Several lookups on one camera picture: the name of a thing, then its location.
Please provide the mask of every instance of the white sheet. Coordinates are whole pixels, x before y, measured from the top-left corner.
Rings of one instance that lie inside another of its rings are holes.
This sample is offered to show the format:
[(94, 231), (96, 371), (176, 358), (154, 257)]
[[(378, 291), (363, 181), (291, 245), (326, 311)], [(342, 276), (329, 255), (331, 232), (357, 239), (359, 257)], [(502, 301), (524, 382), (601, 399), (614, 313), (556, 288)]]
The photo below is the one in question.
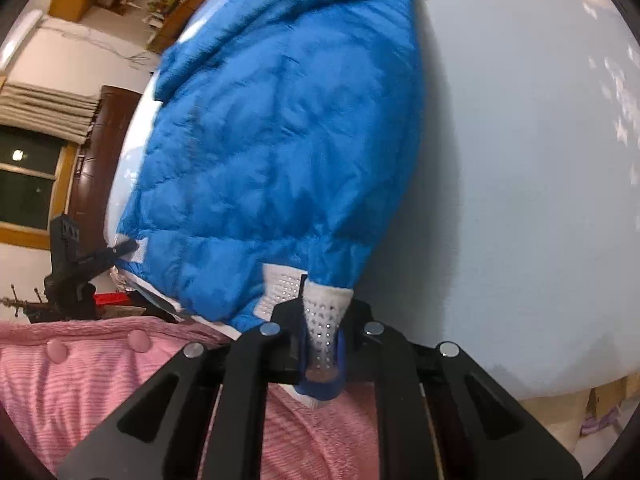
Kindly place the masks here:
[[(640, 53), (609, 0), (422, 0), (418, 170), (357, 294), (519, 398), (640, 369)], [(123, 147), (113, 240), (158, 110)]]

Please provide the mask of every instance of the window frame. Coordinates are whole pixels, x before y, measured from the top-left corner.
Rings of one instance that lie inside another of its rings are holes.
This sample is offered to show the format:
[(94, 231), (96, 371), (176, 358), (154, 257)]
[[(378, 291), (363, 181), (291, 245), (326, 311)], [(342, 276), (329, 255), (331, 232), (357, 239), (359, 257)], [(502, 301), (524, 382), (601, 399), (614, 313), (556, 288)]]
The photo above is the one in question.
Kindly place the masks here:
[[(49, 202), (49, 221), (66, 211), (78, 148), (77, 144), (68, 142), (60, 149)], [(0, 222), (0, 243), (49, 250), (49, 229)]]

